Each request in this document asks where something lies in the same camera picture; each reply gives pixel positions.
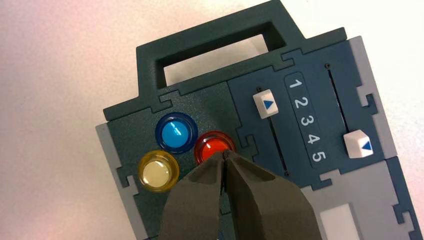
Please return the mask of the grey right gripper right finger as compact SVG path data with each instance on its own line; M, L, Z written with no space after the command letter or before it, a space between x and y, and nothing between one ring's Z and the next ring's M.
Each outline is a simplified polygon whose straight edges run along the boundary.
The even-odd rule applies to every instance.
M315 212L293 182L226 150L225 191L238 240L320 240Z

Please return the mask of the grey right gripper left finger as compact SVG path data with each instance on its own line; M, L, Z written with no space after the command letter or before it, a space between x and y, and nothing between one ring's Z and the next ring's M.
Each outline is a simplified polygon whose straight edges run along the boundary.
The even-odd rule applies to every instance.
M216 240L225 159L222 152L195 167L170 191L163 209L160 240Z

